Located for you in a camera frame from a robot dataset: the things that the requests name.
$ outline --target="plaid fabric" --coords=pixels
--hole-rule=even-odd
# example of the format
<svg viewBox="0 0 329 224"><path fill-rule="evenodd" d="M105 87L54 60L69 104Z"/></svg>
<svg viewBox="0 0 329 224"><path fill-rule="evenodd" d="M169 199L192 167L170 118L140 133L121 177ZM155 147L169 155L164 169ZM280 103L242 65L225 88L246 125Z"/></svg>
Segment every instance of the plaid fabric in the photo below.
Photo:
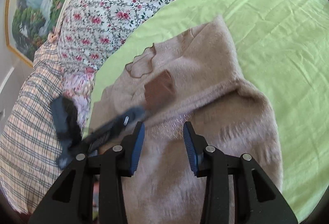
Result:
<svg viewBox="0 0 329 224"><path fill-rule="evenodd" d="M35 54L33 72L0 137L0 180L8 201L21 213L32 213L60 175L60 154L50 102L62 93L57 45L46 42Z"/></svg>

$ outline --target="bed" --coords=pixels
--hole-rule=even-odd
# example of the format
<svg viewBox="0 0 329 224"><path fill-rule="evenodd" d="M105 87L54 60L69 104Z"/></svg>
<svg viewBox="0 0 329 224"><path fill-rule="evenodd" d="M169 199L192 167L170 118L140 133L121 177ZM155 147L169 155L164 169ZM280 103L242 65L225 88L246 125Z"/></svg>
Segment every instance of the bed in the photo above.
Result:
<svg viewBox="0 0 329 224"><path fill-rule="evenodd" d="M217 14L223 15L233 36L244 76L274 107L284 161L283 195L302 222L329 184L323 113L329 106L328 0L175 0L139 26L107 59L96 73L91 106L146 47Z"/></svg>

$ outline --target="plaid pillow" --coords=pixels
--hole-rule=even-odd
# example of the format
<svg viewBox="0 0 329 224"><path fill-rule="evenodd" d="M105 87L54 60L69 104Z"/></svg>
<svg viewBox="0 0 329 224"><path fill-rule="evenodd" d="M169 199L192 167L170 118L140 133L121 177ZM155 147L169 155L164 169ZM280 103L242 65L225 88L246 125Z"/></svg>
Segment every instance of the plaid pillow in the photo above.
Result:
<svg viewBox="0 0 329 224"><path fill-rule="evenodd" d="M62 94L61 82L57 45L46 42L35 54L33 72L0 136L1 184L21 213L32 213L60 175L55 163L60 145L49 104Z"/></svg>

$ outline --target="beige sweater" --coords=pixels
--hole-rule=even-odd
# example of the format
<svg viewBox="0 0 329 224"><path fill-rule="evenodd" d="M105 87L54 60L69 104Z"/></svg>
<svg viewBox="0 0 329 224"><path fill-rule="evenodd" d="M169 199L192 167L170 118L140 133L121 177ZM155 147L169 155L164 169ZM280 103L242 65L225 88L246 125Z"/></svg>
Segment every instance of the beige sweater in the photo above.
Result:
<svg viewBox="0 0 329 224"><path fill-rule="evenodd" d="M164 70L172 77L176 98L145 121L138 169L132 178L123 178L128 223L200 222L205 178L196 178L190 169L185 121L225 154L250 153L281 189L282 157L273 109L244 79L220 16L135 57L95 103L90 127L145 104L144 85Z"/></svg>

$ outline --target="folded fabric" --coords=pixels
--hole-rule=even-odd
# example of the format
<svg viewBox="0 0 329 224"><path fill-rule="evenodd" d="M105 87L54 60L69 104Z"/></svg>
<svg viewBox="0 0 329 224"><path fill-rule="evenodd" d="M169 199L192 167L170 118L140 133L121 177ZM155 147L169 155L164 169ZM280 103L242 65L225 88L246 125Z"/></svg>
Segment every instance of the folded fabric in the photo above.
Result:
<svg viewBox="0 0 329 224"><path fill-rule="evenodd" d="M60 175L60 154L50 102L62 94L62 69L57 44L46 42L36 51L33 71L0 137L0 180L11 206L32 213Z"/></svg>
<svg viewBox="0 0 329 224"><path fill-rule="evenodd" d="M220 16L154 44L126 65L95 103L90 127L145 104L145 86L165 70L176 97L145 121L138 170L122 182L128 222L200 222L205 180L190 171L183 140L185 121L225 154L250 153L281 189L282 157L273 109L244 79L233 39Z"/></svg>

